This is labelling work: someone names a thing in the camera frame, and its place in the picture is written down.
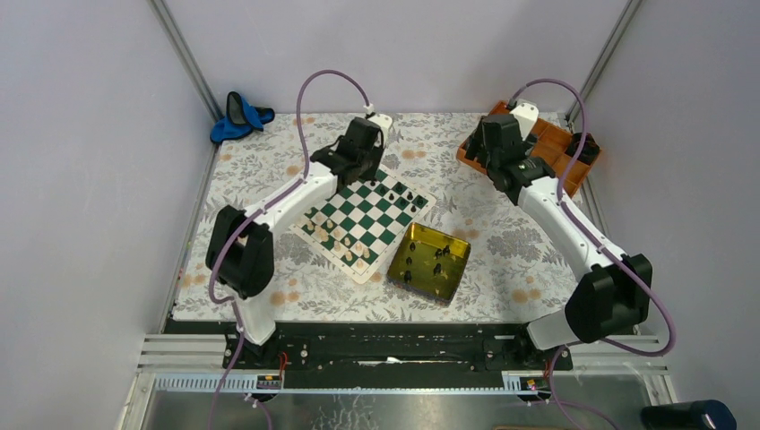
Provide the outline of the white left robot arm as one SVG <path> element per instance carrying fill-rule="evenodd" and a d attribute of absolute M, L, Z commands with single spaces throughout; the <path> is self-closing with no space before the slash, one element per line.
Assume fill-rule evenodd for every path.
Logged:
<path fill-rule="evenodd" d="M 272 309 L 263 293 L 274 274 L 277 239 L 305 212 L 349 185 L 372 180 L 393 126 L 386 114 L 354 117 L 336 142 L 307 156 L 303 173 L 245 209 L 227 205 L 217 214 L 205 256 L 211 284 L 220 283 L 246 340 L 244 357 L 272 365 L 278 345 Z"/>

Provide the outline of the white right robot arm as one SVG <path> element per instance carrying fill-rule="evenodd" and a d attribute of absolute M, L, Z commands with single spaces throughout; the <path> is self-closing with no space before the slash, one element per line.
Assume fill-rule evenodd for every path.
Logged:
<path fill-rule="evenodd" d="M 522 103 L 507 113 L 483 116 L 464 143 L 464 157 L 479 164 L 494 187 L 528 214 L 569 264 L 577 286 L 563 309 L 527 323 L 514 344 L 522 367 L 535 369 L 551 349 L 592 343 L 646 320 L 652 265 L 629 255 L 601 233 L 558 191 L 554 170 L 529 149 L 538 109 Z"/>

